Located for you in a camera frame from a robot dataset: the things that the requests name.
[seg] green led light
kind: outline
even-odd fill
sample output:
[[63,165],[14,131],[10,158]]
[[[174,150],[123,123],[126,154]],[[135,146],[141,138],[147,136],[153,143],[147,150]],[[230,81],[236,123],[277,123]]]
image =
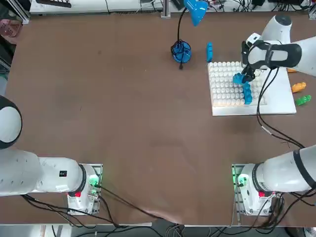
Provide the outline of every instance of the green led light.
[[98,177],[91,177],[90,178],[90,185],[94,186],[99,183],[99,178]]

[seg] black cable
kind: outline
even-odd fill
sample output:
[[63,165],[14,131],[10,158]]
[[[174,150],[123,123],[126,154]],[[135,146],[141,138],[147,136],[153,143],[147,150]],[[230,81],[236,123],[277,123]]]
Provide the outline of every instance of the black cable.
[[217,229],[217,231],[215,231],[212,235],[216,234],[218,231],[220,231],[220,229]]
[[104,237],[108,237],[110,234],[114,233],[117,230],[117,228],[115,228],[114,230],[112,230],[110,233],[108,233],[106,236]]
[[222,8],[223,12],[225,12],[225,10],[224,10],[224,6],[222,5],[221,0],[218,0],[218,1],[219,1],[220,5],[221,5],[221,8]]
[[225,235],[228,235],[228,236],[239,235],[239,234],[246,233],[246,232],[252,230],[252,229],[254,228],[254,226],[255,226],[255,224],[256,224],[256,222],[257,222],[259,216],[260,216],[261,211],[263,210],[264,206],[267,204],[267,202],[268,202],[269,200],[270,200],[270,199],[267,199],[267,200],[264,202],[264,204],[262,205],[262,207],[261,207],[261,209],[260,209],[258,215],[256,216],[256,219],[255,219],[255,221],[253,222],[252,226],[248,227],[247,230],[245,230],[245,231],[240,231],[240,232],[231,234],[231,233],[225,233],[225,232],[221,231],[221,230],[220,230],[219,228],[217,228],[217,227],[216,227],[216,229],[217,229],[221,234],[225,234]]
[[[177,55],[178,53],[182,54],[182,58],[181,58],[181,62],[180,62],[180,66],[179,69],[182,70],[183,69],[183,57],[184,57],[184,52],[185,52],[185,47],[184,47],[184,43],[186,43],[185,41],[180,39],[180,24],[181,24],[181,19],[184,15],[184,13],[186,12],[187,8],[185,7],[184,10],[182,11],[180,18],[179,18],[179,23],[178,23],[178,35],[177,35],[177,41],[173,44],[173,46],[171,46],[171,54]],[[174,49],[175,48],[179,48],[181,51],[180,52],[175,52]]]
[[217,9],[214,6],[212,5],[209,5],[209,6],[212,7],[217,12]]
[[154,8],[155,12],[157,12],[157,10],[156,10],[156,8],[155,8],[155,6],[154,6],[154,2],[152,2],[152,5],[153,5],[153,8]]
[[85,227],[85,228],[87,228],[87,229],[94,229],[95,228],[95,226],[94,227],[88,227],[88,226],[86,226],[86,225],[84,225],[77,217],[75,217],[75,216],[73,216],[73,215],[71,215],[71,214],[69,214],[69,213],[67,213],[67,212],[63,212],[63,211],[57,211],[57,210],[55,210],[54,208],[52,208],[52,207],[50,207],[49,205],[46,205],[47,207],[49,207],[50,209],[47,209],[47,208],[44,208],[44,207],[41,207],[41,206],[37,206],[37,205],[35,205],[34,203],[32,203],[30,200],[28,200],[27,198],[24,198],[24,200],[26,201],[26,202],[28,202],[31,206],[33,206],[33,207],[36,207],[36,208],[38,208],[38,209],[42,209],[42,210],[47,210],[47,211],[51,211],[51,212],[55,212],[55,213],[63,213],[63,214],[65,214],[65,215],[67,215],[67,216],[71,216],[71,217],[73,217],[74,219],[76,219],[79,223],[80,223],[80,225],[81,226],[77,226],[76,224],[74,224],[72,221],[70,221],[70,220],[67,220],[70,224],[73,224],[75,227]]
[[245,6],[244,6],[244,5],[242,5],[241,1],[237,1],[237,0],[233,0],[233,1],[235,1],[235,2],[239,3],[239,6],[242,6],[242,8],[244,9],[244,11],[246,11],[246,8],[245,8]]
[[271,11],[274,11],[278,6],[279,4],[277,4]]
[[[131,227],[131,228],[128,228],[128,229],[124,229],[124,230],[118,230],[118,231],[102,231],[102,232],[97,232],[98,234],[116,234],[116,233],[122,233],[122,232],[126,232],[126,231],[130,231],[130,230],[133,230],[133,229],[150,229],[152,231],[154,231],[158,236],[160,237],[164,237],[162,236],[158,231],[156,231],[154,228],[150,227],[150,226],[135,226],[135,227]],[[83,234],[80,234],[80,235],[77,235],[75,237],[82,237],[82,236],[86,236],[86,235],[94,235],[95,232],[88,232],[88,233],[83,233]]]
[[[290,193],[292,196],[295,196],[296,198],[299,198],[300,196],[296,195],[295,193]],[[307,201],[304,201],[303,199],[301,200],[301,202],[305,203],[308,206],[316,206],[315,204],[311,204]]]
[[[293,194],[296,194],[297,196],[302,196],[302,194],[299,194],[299,193],[296,193],[296,192],[292,192]],[[314,196],[316,194],[316,191],[314,191],[314,193],[312,193],[312,194],[308,194],[308,195],[306,195],[305,197],[306,198],[310,198],[310,197],[312,197],[312,196]]]
[[99,216],[95,216],[95,215],[93,215],[93,214],[89,214],[89,213],[86,213],[86,212],[84,212],[84,211],[76,210],[76,209],[73,209],[73,208],[60,207],[60,206],[55,206],[55,205],[52,205],[52,204],[48,204],[48,203],[46,203],[46,202],[42,202],[42,201],[36,200],[36,199],[33,198],[33,197],[31,197],[31,199],[28,199],[28,201],[35,202],[35,203],[38,203],[38,204],[41,204],[41,205],[45,205],[45,206],[50,206],[50,207],[56,208],[56,209],[67,210],[67,212],[68,212],[68,211],[79,212],[79,213],[85,214],[85,215],[87,215],[87,216],[91,216],[91,217],[94,217],[94,218],[97,218],[97,219],[100,219],[100,220],[104,220],[104,221],[110,222],[111,224],[114,224],[114,223],[112,223],[111,220],[108,220],[108,219],[106,219],[106,218],[99,217]]
[[287,233],[288,236],[290,237],[295,237],[289,230],[288,227],[284,227],[285,232]]
[[308,190],[307,192],[305,192],[302,196],[300,196],[299,198],[297,198],[295,201],[293,201],[289,207],[287,208],[287,210],[285,211],[285,213],[283,214],[283,216],[275,223],[274,228],[280,224],[280,222],[284,219],[284,217],[286,216],[286,214],[290,211],[290,209],[294,206],[295,203],[297,203],[298,201],[302,200],[302,198],[305,198],[306,195],[310,194],[312,191],[314,191],[315,188],[312,188],[310,190]]
[[112,221],[113,225],[115,228],[126,228],[126,226],[120,226],[119,224],[117,224],[114,220],[113,220],[113,217],[111,215],[111,212],[110,212],[110,208],[109,208],[109,205],[108,203],[105,201],[105,199],[102,197],[102,196],[99,196],[99,199],[104,203],[106,209],[107,209],[107,212],[108,212],[108,216],[110,218],[110,220]]
[[150,217],[157,218],[157,219],[162,219],[162,218],[159,217],[159,216],[150,214],[150,213],[148,213],[148,212],[146,212],[146,211],[140,209],[139,207],[137,207],[137,206],[131,204],[130,202],[126,201],[125,199],[121,198],[120,196],[116,195],[116,194],[113,193],[112,191],[110,191],[110,190],[108,190],[108,189],[106,189],[106,188],[104,188],[104,187],[102,187],[102,186],[100,186],[100,185],[95,185],[95,187],[103,189],[104,191],[110,193],[111,195],[115,196],[115,197],[118,198],[119,200],[123,201],[125,204],[127,204],[127,205],[129,205],[129,206],[131,206],[131,207],[134,207],[135,209],[139,210],[140,212],[142,212],[142,213],[144,213],[144,214],[146,214],[146,215],[148,215],[148,216],[150,216]]
[[110,10],[109,10],[108,1],[105,0],[105,3],[106,3],[106,5],[107,5],[107,10],[108,10],[108,13],[109,13],[109,15],[110,15],[111,13],[110,13]]
[[56,232],[54,230],[54,226],[51,226],[51,230],[53,231],[54,237],[57,237]]
[[286,137],[286,138],[288,138],[288,139],[279,137],[279,136],[277,136],[277,135],[275,135],[275,134],[273,134],[273,133],[270,132],[270,135],[272,135],[273,137],[278,138],[278,139],[281,139],[281,140],[283,140],[283,141],[287,141],[287,142],[289,142],[289,143],[292,143],[292,144],[298,146],[299,148],[304,148],[304,146],[303,146],[301,143],[299,143],[298,141],[294,140],[294,139],[291,138],[290,136],[284,134],[283,132],[277,130],[276,128],[270,126],[270,125],[269,125],[267,122],[265,122],[265,120],[261,117],[261,114],[260,114],[260,101],[261,101],[261,98],[262,98],[263,94],[265,93],[265,91],[267,90],[267,88],[271,85],[271,83],[272,83],[272,82],[275,80],[275,78],[277,77],[278,70],[279,70],[279,68],[277,68],[276,74],[274,75],[273,79],[272,79],[272,80],[270,81],[270,83],[265,87],[265,84],[267,83],[267,81],[268,81],[268,79],[269,79],[269,76],[270,76],[270,74],[271,74],[271,72],[272,72],[272,69],[270,69],[270,71],[269,71],[269,73],[268,73],[268,75],[267,75],[267,78],[266,78],[266,80],[265,80],[265,82],[264,82],[264,84],[263,84],[263,86],[262,86],[262,88],[261,88],[261,91],[260,91],[260,94],[259,94],[259,99],[258,99],[258,105],[257,105],[257,120],[258,120],[258,123],[259,123],[260,126],[264,129],[264,126],[261,124],[261,122],[260,122],[260,120],[259,120],[259,119],[261,119],[261,121],[262,121],[267,127],[269,127],[269,128],[272,129],[273,131],[275,131],[275,132],[281,134],[282,136],[284,136],[284,137]]

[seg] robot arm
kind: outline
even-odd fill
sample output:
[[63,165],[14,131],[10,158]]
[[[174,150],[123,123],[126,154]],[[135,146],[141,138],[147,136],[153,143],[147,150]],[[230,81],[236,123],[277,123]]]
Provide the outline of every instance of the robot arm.
[[242,45],[243,63],[252,70],[292,68],[316,76],[316,37],[290,42],[292,21],[274,16],[262,35],[253,33]]
[[[256,69],[293,68],[316,76],[316,37],[290,42],[289,17],[274,16],[262,35],[253,33],[242,44],[244,81],[254,79]],[[289,152],[259,164],[246,164],[238,177],[238,186],[247,215],[267,215],[274,192],[302,192],[316,187],[316,145]]]
[[94,185],[100,182],[94,167],[101,165],[92,167],[69,158],[38,157],[7,149],[17,141],[21,131],[22,116],[17,106],[0,96],[0,197],[67,193],[69,208],[89,214],[98,210],[100,189]]

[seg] brown tabletop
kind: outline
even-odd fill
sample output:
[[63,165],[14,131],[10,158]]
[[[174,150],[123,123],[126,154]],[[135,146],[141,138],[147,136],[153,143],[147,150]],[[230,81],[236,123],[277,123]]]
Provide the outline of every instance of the brown tabletop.
[[[314,36],[314,21],[290,15],[292,41]],[[169,221],[229,225],[231,164],[265,161],[294,147],[262,131],[255,116],[212,116],[205,47],[213,43],[213,61],[238,61],[241,42],[261,33],[272,16],[207,14],[193,27],[186,14],[181,38],[193,55],[182,71],[170,55],[178,15],[168,20],[158,13],[34,17],[20,35],[6,93],[23,115],[16,147],[39,156],[102,163],[103,185]],[[295,73],[290,81],[307,82],[301,95],[314,96],[312,77]],[[295,115],[266,119],[306,146],[316,143],[313,100]],[[66,205],[65,194],[35,196]],[[120,223],[152,220],[106,198]],[[291,200],[286,197],[286,206]],[[0,208],[5,213],[0,223],[65,222],[21,197],[1,197]],[[101,209],[100,216],[106,211]],[[241,223],[253,220],[243,217]],[[315,226],[315,210],[298,204],[283,224]]]

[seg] lamp base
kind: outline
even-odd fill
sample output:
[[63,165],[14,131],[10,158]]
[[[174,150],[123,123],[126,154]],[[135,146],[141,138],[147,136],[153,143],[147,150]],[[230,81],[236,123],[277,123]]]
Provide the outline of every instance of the lamp base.
[[171,53],[173,56],[173,59],[177,63],[187,63],[192,55],[191,47],[188,43],[184,41],[177,41],[172,47],[171,47]]

